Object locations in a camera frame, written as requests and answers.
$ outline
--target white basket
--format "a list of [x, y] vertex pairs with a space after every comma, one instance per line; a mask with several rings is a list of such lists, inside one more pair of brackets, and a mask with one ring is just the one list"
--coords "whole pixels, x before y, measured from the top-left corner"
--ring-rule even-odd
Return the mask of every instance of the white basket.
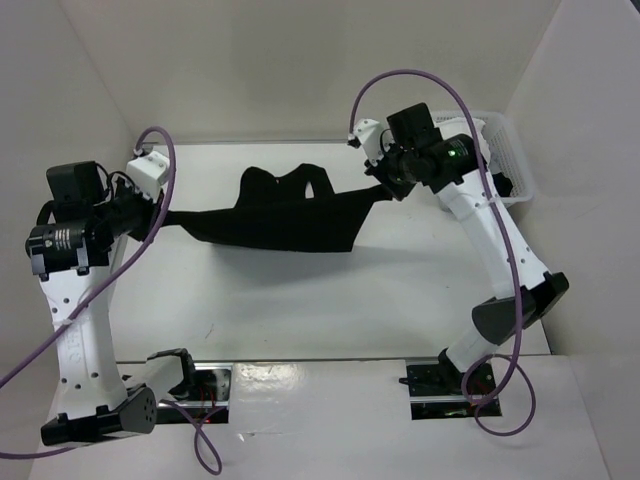
[[[462, 112], [443, 111], [432, 112], [434, 122], [444, 122], [456, 117], [462, 117]], [[495, 162], [500, 170], [513, 183], [511, 196], [503, 198], [506, 206], [518, 202], [528, 202], [533, 199], [535, 184], [529, 170], [527, 157], [522, 150], [518, 134], [504, 115], [495, 112], [472, 111], [473, 118], [483, 120], [486, 125], [482, 129], [482, 136], [491, 150], [491, 163]]]

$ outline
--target white floor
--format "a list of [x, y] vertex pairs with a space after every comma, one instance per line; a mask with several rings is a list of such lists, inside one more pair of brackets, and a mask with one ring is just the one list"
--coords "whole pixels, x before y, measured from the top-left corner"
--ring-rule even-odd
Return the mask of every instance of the white floor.
[[[220, 478], [229, 480], [609, 478], [568, 359], [525, 357], [521, 365], [538, 413], [514, 438], [490, 437], [472, 419], [412, 421], [399, 360], [237, 364], [229, 424], [206, 430], [223, 459]], [[494, 368], [500, 379], [506, 363]], [[500, 400], [504, 417], [487, 419], [492, 427], [526, 417], [520, 379]], [[211, 478], [195, 459], [193, 428], [165, 425], [36, 461], [30, 479], [98, 477]]]
[[[346, 145], [179, 146], [177, 155], [178, 210], [232, 207], [254, 165], [283, 175], [314, 163], [336, 192], [375, 184], [363, 174], [363, 153]], [[126, 255], [137, 247], [130, 241]], [[118, 281], [116, 358], [176, 347], [198, 360], [435, 356], [492, 296], [487, 279], [462, 228], [426, 188], [377, 203], [352, 253], [212, 246], [168, 227]], [[549, 353], [540, 323], [527, 330], [523, 352]]]

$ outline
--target black garment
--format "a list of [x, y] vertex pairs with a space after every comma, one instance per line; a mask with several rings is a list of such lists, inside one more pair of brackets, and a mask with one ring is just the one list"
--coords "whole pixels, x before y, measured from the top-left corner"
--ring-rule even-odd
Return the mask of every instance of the black garment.
[[[307, 185], [313, 198], [305, 198]], [[391, 200], [382, 186], [334, 193], [327, 172], [302, 164], [276, 178], [256, 167], [240, 181], [235, 207], [169, 212], [164, 226], [180, 225], [203, 242], [296, 252], [350, 252], [375, 202]]]

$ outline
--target robotic arm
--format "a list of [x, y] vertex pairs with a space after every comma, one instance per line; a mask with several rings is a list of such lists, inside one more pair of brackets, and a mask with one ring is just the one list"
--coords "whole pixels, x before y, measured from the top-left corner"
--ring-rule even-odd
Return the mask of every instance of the robotic arm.
[[[133, 159], [116, 188], [105, 191], [95, 162], [50, 168], [53, 201], [44, 205], [26, 242], [34, 275], [57, 330], [72, 310], [110, 274], [114, 245], [129, 235], [143, 240], [155, 221], [169, 161], [157, 152]], [[49, 224], [53, 215], [55, 223]], [[58, 415], [41, 429], [45, 445], [80, 446], [150, 433], [156, 403], [189, 388], [195, 367], [184, 349], [147, 359], [139, 377], [118, 373], [108, 296], [83, 310], [57, 342], [61, 388]]]
[[[485, 197], [473, 141], [460, 134], [443, 140], [424, 103], [387, 118], [394, 142], [382, 143], [384, 127], [361, 120], [349, 145], [363, 147], [366, 174], [374, 176], [397, 200], [421, 183], [446, 205], [476, 246], [489, 273], [494, 297], [473, 308], [473, 325], [439, 356], [447, 379], [459, 385], [478, 360], [495, 353], [515, 332], [515, 297], [508, 255]], [[511, 239], [520, 276], [524, 327], [542, 318], [568, 290], [563, 273], [550, 273], [527, 245], [502, 203], [487, 172], [493, 198]]]

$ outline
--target white table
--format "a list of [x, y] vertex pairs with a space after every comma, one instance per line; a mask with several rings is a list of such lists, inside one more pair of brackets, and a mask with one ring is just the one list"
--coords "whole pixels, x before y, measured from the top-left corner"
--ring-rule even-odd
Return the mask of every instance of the white table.
[[[232, 207], [249, 166], [284, 175], [313, 163], [336, 192], [375, 185], [363, 174], [363, 152], [346, 145], [193, 145], [179, 146], [177, 157], [176, 210]], [[125, 255], [136, 248], [129, 241]], [[487, 279], [427, 188], [375, 204], [352, 253], [212, 246], [167, 227], [118, 281], [116, 358], [176, 347], [198, 360], [436, 356], [492, 296]], [[526, 331], [523, 353], [549, 353], [539, 322]]]
[[[473, 419], [412, 421], [407, 387], [398, 383], [406, 374], [400, 360], [236, 364], [229, 423], [206, 432], [227, 480], [609, 478], [569, 360], [524, 357], [521, 365], [536, 387], [538, 413], [514, 438], [490, 437]], [[505, 368], [494, 364], [498, 380]], [[500, 404], [504, 416], [485, 419], [492, 428], [511, 429], [526, 418], [521, 379]], [[196, 461], [193, 428], [161, 425], [150, 435], [36, 461], [30, 479], [51, 478], [211, 476]]]

